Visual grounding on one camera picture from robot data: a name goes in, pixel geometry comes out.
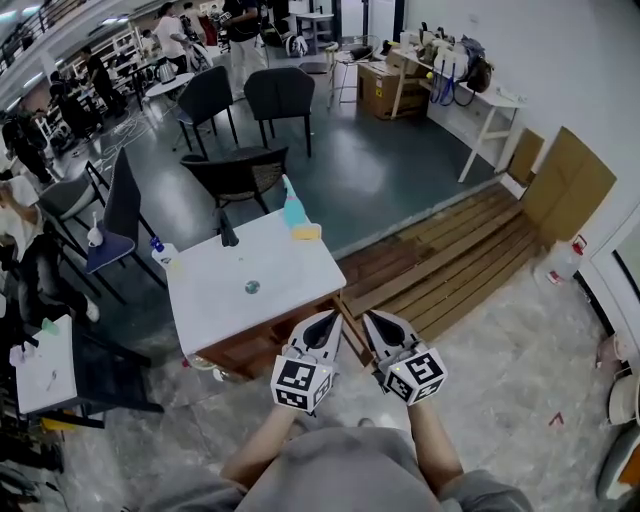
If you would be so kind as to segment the wooden slatted platform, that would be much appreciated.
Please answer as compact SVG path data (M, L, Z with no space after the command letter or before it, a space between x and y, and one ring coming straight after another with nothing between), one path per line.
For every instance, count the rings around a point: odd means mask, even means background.
M353 317L409 321L431 341L503 286L539 250L520 203L499 183L342 258Z

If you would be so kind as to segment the clear red-capped plastic jug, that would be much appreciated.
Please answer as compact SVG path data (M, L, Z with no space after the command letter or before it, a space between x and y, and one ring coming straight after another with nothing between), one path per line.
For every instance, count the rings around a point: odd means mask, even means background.
M554 285L571 280L580 267L586 246L580 234L571 242L557 240L548 254L546 278Z

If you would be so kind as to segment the grey chair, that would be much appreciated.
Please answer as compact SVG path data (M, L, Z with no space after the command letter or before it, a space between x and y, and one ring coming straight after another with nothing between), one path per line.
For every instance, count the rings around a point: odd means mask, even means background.
M60 250L58 259L66 263L95 296L101 297L102 294L98 288L65 252L66 249L70 249L74 254L87 261L87 251L74 238L66 226L66 222L74 220L88 233L93 221L91 225L86 224L80 219L79 215L96 201L99 201L102 206L105 205L98 185L94 180L92 169L93 167L87 164L83 173L78 177L59 181L48 187L40 195L39 206L45 216L45 220L48 222L45 231L53 237Z

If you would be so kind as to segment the pink container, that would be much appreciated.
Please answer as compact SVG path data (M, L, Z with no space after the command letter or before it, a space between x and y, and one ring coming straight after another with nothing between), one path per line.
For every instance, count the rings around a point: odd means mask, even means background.
M597 369L615 373L621 368L623 361L621 342L616 333L598 345L595 362Z

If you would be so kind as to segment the white long table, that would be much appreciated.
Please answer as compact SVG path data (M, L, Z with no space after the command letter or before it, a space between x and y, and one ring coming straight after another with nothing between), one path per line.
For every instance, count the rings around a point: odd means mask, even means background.
M459 183L465 181L485 142L507 140L514 133L515 117L526 106L524 99L505 96L502 94L501 86L493 83L490 84L487 90L478 93L470 89L466 82L456 81L454 75L447 74L446 61L443 61L439 67L428 65L419 60L417 51L413 47L402 49L399 45L393 45L388 56L400 60L399 82L391 111L391 120L395 120L398 117L402 93L407 84L418 84L427 89L430 92L429 98L433 100L434 104L442 107L457 105L460 108L467 108L474 102L481 102L487 106L484 121L476 134L476 138L470 145L471 153L458 177ZM499 110L510 110L512 112L511 124L508 129L491 131L491 123Z

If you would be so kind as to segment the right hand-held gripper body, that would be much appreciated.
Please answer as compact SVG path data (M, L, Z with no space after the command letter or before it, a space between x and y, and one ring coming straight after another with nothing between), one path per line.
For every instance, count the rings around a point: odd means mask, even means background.
M378 363L382 387L407 406L434 395L447 379L447 369L436 348L419 341L411 348L388 355Z

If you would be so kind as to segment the dark blue chair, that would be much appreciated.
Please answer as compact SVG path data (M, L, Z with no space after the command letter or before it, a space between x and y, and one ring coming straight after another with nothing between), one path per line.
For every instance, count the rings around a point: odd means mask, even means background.
M131 257L156 284L167 289L166 283L138 255L140 226L151 238L155 236L141 214L141 192L126 151L121 148L113 166L103 217L97 224L103 240L97 247L88 248L87 273L97 274L104 267Z

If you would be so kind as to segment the orange packet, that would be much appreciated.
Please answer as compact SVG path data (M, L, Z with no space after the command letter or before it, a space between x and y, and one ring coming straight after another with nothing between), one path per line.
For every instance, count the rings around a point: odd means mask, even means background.
M635 447L617 482L620 485L627 485L631 488L640 485L640 445Z

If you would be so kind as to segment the round white table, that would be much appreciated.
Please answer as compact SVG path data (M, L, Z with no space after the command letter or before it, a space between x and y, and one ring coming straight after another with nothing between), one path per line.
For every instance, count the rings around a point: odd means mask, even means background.
M166 95L174 90L177 90L185 85L187 85L195 76L194 73L184 73L177 75L172 81L168 83L158 83L153 87L149 88L145 93L145 97L148 99Z

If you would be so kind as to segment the wooden vanity cabinet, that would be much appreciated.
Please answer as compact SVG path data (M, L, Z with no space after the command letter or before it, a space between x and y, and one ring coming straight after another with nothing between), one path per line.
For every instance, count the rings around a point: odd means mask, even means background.
M239 334L227 336L196 354L234 376L254 380L273 366L275 357L282 353L289 335L299 322L328 309L336 309L343 315L347 343L359 362L364 367L369 365L373 361L373 353L368 347L363 328L356 322L340 294L327 295Z

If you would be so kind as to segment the person's left forearm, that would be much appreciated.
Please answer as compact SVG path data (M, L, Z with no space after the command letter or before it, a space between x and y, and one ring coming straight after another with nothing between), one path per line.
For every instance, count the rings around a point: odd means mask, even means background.
M251 488L278 456L298 411L275 406L262 425L223 465L220 477Z

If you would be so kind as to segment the dark backpack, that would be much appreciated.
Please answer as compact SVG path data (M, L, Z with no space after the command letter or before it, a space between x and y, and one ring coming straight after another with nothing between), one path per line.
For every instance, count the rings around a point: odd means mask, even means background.
M475 93L484 93L490 86L494 66L487 60L485 48L476 40L463 35L461 45L468 57L467 69L461 83Z

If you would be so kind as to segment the black faucet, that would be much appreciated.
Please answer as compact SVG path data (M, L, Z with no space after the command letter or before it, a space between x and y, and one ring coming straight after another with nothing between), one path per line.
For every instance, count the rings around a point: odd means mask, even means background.
M223 208L217 208L214 213L216 233L220 237L223 247L235 247L239 239L234 232L227 214Z

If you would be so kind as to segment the teal spray bottle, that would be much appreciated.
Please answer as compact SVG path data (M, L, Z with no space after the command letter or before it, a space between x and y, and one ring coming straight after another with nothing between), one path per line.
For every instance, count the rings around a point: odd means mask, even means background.
M283 206L283 215L286 224L290 229L294 229L307 223L307 216L304 206L298 198L289 177L282 176L286 191L286 199Z

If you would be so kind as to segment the grey white seat cushion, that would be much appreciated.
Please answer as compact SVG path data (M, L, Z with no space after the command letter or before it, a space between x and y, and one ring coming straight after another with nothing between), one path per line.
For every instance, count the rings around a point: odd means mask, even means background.
M617 479L636 446L640 445L640 426L634 424L616 439L602 466L596 484L596 496L600 501L614 501L626 497L640 485L631 488L620 485Z

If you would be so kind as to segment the person's right forearm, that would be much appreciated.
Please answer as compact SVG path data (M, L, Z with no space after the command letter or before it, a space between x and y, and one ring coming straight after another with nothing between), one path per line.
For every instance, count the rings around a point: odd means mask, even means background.
M435 407L425 399L407 408L419 469L435 494L464 474Z

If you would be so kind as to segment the small cardboard sheet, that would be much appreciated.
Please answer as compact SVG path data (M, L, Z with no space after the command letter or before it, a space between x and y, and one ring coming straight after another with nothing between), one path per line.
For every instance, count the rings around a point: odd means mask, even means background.
M507 166L507 174L520 186L528 187L533 181L533 166L538 159L544 139L525 128Z

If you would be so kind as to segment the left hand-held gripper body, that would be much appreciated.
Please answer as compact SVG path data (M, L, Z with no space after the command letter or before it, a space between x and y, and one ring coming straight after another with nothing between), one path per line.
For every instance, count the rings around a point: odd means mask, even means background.
M338 343L302 350L286 344L275 360L270 386L278 405L313 413L331 390Z

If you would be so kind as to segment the metal bar stool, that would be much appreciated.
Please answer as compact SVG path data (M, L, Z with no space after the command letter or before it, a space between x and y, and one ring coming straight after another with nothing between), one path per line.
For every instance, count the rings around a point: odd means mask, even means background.
M354 89L354 86L346 85L346 78L351 67L360 62L369 62L379 50L380 38L376 35L359 35L343 38L341 42L333 42L325 48L325 56L328 64L328 100L327 108L333 105L335 94L338 94L338 103L343 103L344 89ZM345 68L342 82L336 84L336 69L339 66Z

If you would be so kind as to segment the large cardboard sheet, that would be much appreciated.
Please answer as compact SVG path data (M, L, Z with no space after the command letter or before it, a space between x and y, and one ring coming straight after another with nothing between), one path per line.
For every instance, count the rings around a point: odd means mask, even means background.
M559 130L521 202L547 248L570 242L603 202L616 176L573 132Z

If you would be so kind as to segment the black wicker chair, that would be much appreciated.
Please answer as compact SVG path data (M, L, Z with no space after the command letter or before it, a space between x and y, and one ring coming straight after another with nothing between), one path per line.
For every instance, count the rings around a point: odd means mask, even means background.
M264 214L270 210L263 194L286 174L288 147L266 149L243 147L226 158L207 160L201 155L184 156L180 164L188 169L214 199L217 208L253 200Z

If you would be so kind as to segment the white shelving rack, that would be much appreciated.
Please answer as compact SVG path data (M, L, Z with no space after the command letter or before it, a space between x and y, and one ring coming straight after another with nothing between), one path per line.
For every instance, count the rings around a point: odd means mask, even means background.
M141 47L140 32L137 27L125 29L112 37L96 43L92 53L98 57L107 70L115 90L128 96L136 92L136 87L146 84L146 71L154 60L146 56ZM81 88L95 95L95 88L87 84L86 62L80 54L62 65L61 74L77 80Z

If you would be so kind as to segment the person's grey sweatshirt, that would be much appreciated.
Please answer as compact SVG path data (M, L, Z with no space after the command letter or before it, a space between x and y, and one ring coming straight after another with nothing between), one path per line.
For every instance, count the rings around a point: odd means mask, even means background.
M401 431L336 427L287 442L245 489L206 471L160 482L139 512L534 512L524 493L485 470L434 493Z

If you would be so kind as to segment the white sink basin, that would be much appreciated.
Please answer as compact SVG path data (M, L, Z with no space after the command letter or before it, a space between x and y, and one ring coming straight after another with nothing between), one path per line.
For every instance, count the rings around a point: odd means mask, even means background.
M322 240L294 240L283 210L235 228L239 243L215 236L179 253L166 271L170 303L186 355L227 336L331 296L346 278ZM256 280L253 295L245 283Z

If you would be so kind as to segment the brown cardboard box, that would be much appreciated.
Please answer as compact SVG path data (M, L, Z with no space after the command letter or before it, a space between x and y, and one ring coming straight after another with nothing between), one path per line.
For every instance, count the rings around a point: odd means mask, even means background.
M427 111L428 90L417 78L405 79L396 116L393 116L400 82L399 70L384 62L364 62L357 66L357 104L381 120L413 117Z

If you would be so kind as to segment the white blue-capped soap bottle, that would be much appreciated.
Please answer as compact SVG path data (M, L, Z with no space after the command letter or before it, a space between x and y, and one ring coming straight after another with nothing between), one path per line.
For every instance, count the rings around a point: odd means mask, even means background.
M165 270L171 268L178 260L179 251L171 243L164 243L159 237L150 239L151 256Z

